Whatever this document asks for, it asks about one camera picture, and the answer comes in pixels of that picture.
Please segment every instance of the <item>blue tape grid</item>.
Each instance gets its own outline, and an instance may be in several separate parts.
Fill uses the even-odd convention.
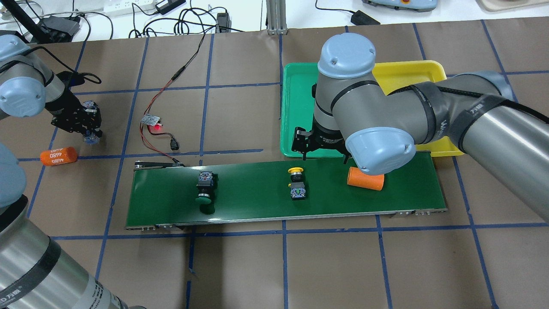
[[[549,70],[540,70],[540,71],[516,71],[516,72],[507,72],[505,71],[503,64],[501,63],[501,60],[499,58],[499,55],[497,53],[497,50],[495,48],[495,45],[490,37],[490,34],[488,32],[488,28],[486,27],[485,21],[481,21],[484,31],[488,37],[488,40],[490,42],[490,46],[492,47],[492,50],[494,52],[494,55],[497,59],[497,62],[500,66],[500,70],[502,75],[505,77],[506,81],[508,81],[508,75],[523,75],[523,74],[549,74]],[[426,59],[425,51],[421,42],[421,38],[419,35],[419,32],[417,30],[416,24],[412,24],[414,32],[416,34],[416,38],[418,41],[419,49],[422,54],[422,58]],[[345,32],[349,32],[349,27],[345,27]],[[75,69],[78,69],[80,65],[80,61],[82,59],[84,50],[85,50],[86,43],[84,42],[82,44],[82,48],[80,51],[80,55],[76,64]],[[459,166],[457,164],[457,160],[453,158],[456,174],[458,177],[458,181],[460,184],[460,188],[462,191],[463,199],[466,205],[467,213],[469,216],[469,225],[444,225],[444,226],[432,226],[432,227],[387,227],[384,228],[381,226],[379,216],[376,216],[376,227],[375,228],[351,228],[351,229],[295,229],[295,230],[288,230],[286,228],[286,221],[284,220],[282,222],[282,229],[281,230],[262,230],[262,231],[243,231],[243,232],[227,232],[227,233],[196,233],[196,228],[193,228],[191,233],[177,233],[177,234],[136,234],[136,235],[108,235],[108,230],[110,226],[110,220],[113,213],[113,206],[116,198],[117,188],[120,181],[120,174],[122,171],[122,166],[124,163],[124,158],[130,158],[130,157],[156,157],[161,156],[160,154],[156,153],[144,153],[144,154],[125,154],[126,152],[126,145],[127,145],[127,139],[129,136],[129,129],[131,124],[131,118],[133,115],[133,109],[135,107],[135,101],[137,94],[139,92],[152,92],[152,91],[158,91],[160,89],[139,89],[139,82],[141,80],[141,75],[143,71],[145,56],[147,52],[148,47],[148,38],[145,41],[145,48],[143,51],[143,57],[141,66],[139,69],[139,76],[136,83],[136,88],[133,90],[114,90],[114,91],[91,91],[91,92],[75,92],[76,95],[92,95],[92,94],[109,94],[109,93],[133,93],[133,99],[132,99],[132,106],[130,111],[130,118],[128,119],[128,125],[126,128],[126,136],[124,139],[124,146],[122,148],[122,154],[121,155],[109,155],[109,156],[83,156],[79,157],[79,159],[105,159],[105,158],[119,158],[119,170],[116,177],[115,182],[115,189],[113,192],[113,198],[111,200],[111,206],[109,209],[108,219],[107,223],[105,225],[105,232],[103,235],[72,235],[72,236],[53,236],[52,238],[55,240],[102,240],[102,246],[100,251],[100,256],[98,260],[97,270],[96,270],[96,278],[99,277],[100,274],[100,268],[102,264],[102,259],[104,256],[104,249],[105,244],[108,239],[155,239],[155,238],[190,238],[190,244],[189,244],[189,269],[191,272],[193,272],[192,267],[194,263],[194,241],[196,238],[203,238],[203,237],[235,237],[235,236],[249,236],[249,235],[283,235],[283,279],[284,279],[284,308],[287,309],[289,307],[289,301],[288,301],[288,256],[287,256],[287,235],[288,234],[309,234],[309,233],[378,233],[379,236],[379,246],[380,246],[380,257],[382,260],[382,267],[383,267],[383,275],[384,275],[384,281],[385,281],[385,291],[387,296],[387,302],[389,308],[393,307],[391,294],[390,294],[390,285],[389,285],[389,278],[388,278],[388,270],[385,262],[385,252],[384,252],[384,246],[383,246],[383,232],[385,231],[422,231],[422,230],[458,230],[458,229],[470,229],[473,233],[473,237],[475,240],[475,245],[477,247],[477,252],[480,259],[480,264],[482,267],[483,275],[486,281],[486,286],[489,292],[490,300],[492,303],[492,306],[494,308],[498,308],[494,293],[492,291],[490,279],[488,276],[488,272],[486,269],[486,265],[484,262],[482,249],[480,247],[480,242],[478,240],[477,235],[477,229],[498,229],[498,228],[545,228],[549,227],[547,223],[509,223],[509,224],[475,224],[472,215],[469,213],[469,203],[467,200],[467,194],[465,192],[465,188],[463,185],[463,180],[461,179],[461,173],[459,170]],[[283,51],[283,36],[279,35],[279,64],[280,64],[280,81],[279,82],[271,82],[271,83],[257,83],[257,84],[233,84],[233,85],[215,85],[210,86],[209,85],[209,79],[210,79],[210,72],[211,72],[211,59],[212,59],[212,51],[214,47],[214,36],[211,36],[210,40],[210,50],[209,50],[209,57],[208,57],[208,73],[206,76],[206,85],[205,86],[190,86],[190,87],[173,87],[167,89],[167,91],[172,90],[190,90],[190,89],[204,89],[205,90],[205,100],[204,100],[204,111],[203,111],[203,123],[202,123],[202,129],[201,129],[201,140],[200,140],[200,151],[199,152],[187,152],[187,153],[171,153],[170,155],[175,156],[204,156],[204,155],[214,155],[219,153],[245,153],[245,152],[261,152],[262,149],[248,149],[248,150],[227,150],[227,151],[204,151],[203,143],[204,143],[204,131],[205,131],[205,119],[206,119],[206,111],[207,111],[207,103],[208,103],[208,92],[209,89],[216,89],[216,88],[227,88],[227,87],[254,87],[254,86],[272,86],[280,84],[282,86],[282,80],[283,80],[283,66],[282,66],[282,51]],[[55,136],[57,133],[57,129],[54,130],[54,133],[52,135],[49,149],[53,147],[53,143],[55,140]],[[39,161],[39,158],[21,158],[20,161]],[[38,182],[35,187],[30,205],[29,205],[29,211],[27,213],[27,216],[30,215],[32,211],[32,206],[34,204],[38,189],[40,187],[40,183],[43,177],[44,173],[44,167],[42,167],[42,170],[40,172],[40,175],[38,177]],[[189,302],[191,299],[191,286],[192,281],[189,280],[186,283],[186,308],[189,308]]]
[[[453,165],[456,170],[457,180],[460,184],[461,194],[463,195],[463,202],[465,203],[465,209],[467,210],[467,216],[469,217],[469,224],[471,231],[473,232],[473,239],[475,241],[475,246],[477,247],[477,253],[480,260],[480,267],[482,268],[482,273],[484,275],[484,281],[486,282],[486,288],[488,289],[488,295],[490,297],[490,302],[492,303],[492,308],[498,309],[496,303],[496,298],[494,296],[494,291],[492,290],[492,284],[490,283],[490,277],[488,276],[488,270],[486,269],[486,263],[484,262],[484,255],[482,253],[482,248],[480,247],[480,241],[477,234],[477,229],[475,227],[475,222],[473,220],[473,215],[470,213],[469,200],[467,199],[467,194],[465,193],[465,186],[463,185],[463,179],[461,178],[460,167],[457,164],[456,157],[452,157]]]
[[[82,56],[84,55],[84,48],[86,48],[86,42],[82,43],[82,47],[80,48],[80,54],[78,56],[78,60],[76,61],[76,65],[74,67],[74,71],[78,71],[78,67],[80,66],[80,61],[82,61]],[[51,150],[53,147],[53,141],[55,140],[55,136],[57,135],[57,128],[53,130],[52,139],[49,141],[48,150]],[[40,175],[38,176],[38,180],[36,181],[35,190],[32,193],[31,202],[29,203],[29,210],[27,211],[27,218],[31,216],[32,208],[34,206],[34,201],[36,199],[36,195],[38,194],[38,188],[40,187],[40,183],[42,182],[42,177],[44,176],[44,171],[46,170],[46,166],[43,165],[42,169],[40,170]]]

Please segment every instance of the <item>table surface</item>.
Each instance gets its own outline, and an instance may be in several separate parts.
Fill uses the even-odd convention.
[[[110,0],[83,1],[76,0],[75,8],[80,11],[95,10],[102,12],[103,6]],[[41,4],[44,13],[66,12],[72,9],[71,0],[36,0]],[[286,17],[289,29],[294,28],[321,28],[336,26],[351,26],[350,13],[318,10],[315,8],[314,0],[306,1],[286,1]],[[223,6],[229,11],[232,20],[232,27],[243,31],[259,31],[265,29],[266,19],[266,1],[265,0],[193,0],[192,5],[198,8],[207,9],[208,5],[212,7]],[[499,12],[487,11],[478,1],[475,0],[439,0],[438,6],[431,12],[417,13],[409,10],[395,11],[385,7],[373,7],[362,3],[361,0],[339,0],[337,2],[328,0],[319,0],[319,7],[324,8],[343,8],[349,10],[361,10],[371,17],[378,20],[381,24],[404,24],[404,23],[427,23],[434,21],[459,21],[459,20],[479,20],[479,19],[506,19],[521,17],[549,16],[549,3],[531,5],[521,8],[503,10]],[[136,13],[136,26],[142,29],[145,23],[158,17],[177,18],[183,8],[189,8],[189,1],[182,6],[161,16],[145,16],[141,12]],[[89,40],[106,40],[110,35],[110,24],[105,17],[90,14],[88,16],[92,26],[92,32]],[[114,23],[113,38],[128,38],[130,30],[133,29],[132,14],[112,17]],[[88,32],[88,26],[85,21],[80,22],[81,30],[75,35],[73,41],[83,41]],[[172,32],[172,22],[160,22],[154,27],[155,31]],[[0,29],[17,30],[17,25],[0,25]],[[191,26],[191,30],[199,31],[198,26]]]

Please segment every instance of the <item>metal post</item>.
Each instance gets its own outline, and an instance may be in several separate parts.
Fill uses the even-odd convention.
[[[32,36],[38,41],[39,44],[53,43],[52,39],[42,29],[35,24],[27,13],[15,2],[15,0],[1,0],[5,8],[10,11],[13,18],[21,22]]]
[[[286,34],[286,0],[267,0],[267,32],[270,35]]]

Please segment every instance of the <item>blue joint cap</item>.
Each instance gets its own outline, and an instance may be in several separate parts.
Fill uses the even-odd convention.
[[[513,90],[511,89],[511,86],[505,81],[505,78],[498,72],[494,71],[476,71],[476,72],[467,72],[458,74],[456,76],[460,75],[476,75],[484,78],[485,80],[491,82],[496,88],[500,91],[501,96],[508,99],[508,100],[514,100],[513,99]]]
[[[408,163],[416,154],[412,136],[401,129],[376,127],[349,135],[345,146],[367,175],[386,174]]]
[[[15,203],[25,191],[25,172],[12,152],[0,143],[0,208]]]
[[[329,78],[352,79],[370,73],[376,64],[376,48],[356,33],[334,35],[324,43],[318,71]]]
[[[28,76],[8,79],[0,85],[0,109],[14,117],[40,114],[46,106],[46,89]]]
[[[18,55],[30,49],[25,42],[12,34],[0,36],[0,61]]]

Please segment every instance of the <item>red led light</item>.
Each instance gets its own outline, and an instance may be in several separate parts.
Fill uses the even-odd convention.
[[[162,129],[162,126],[160,124],[150,125],[149,128],[153,131],[160,131]]]

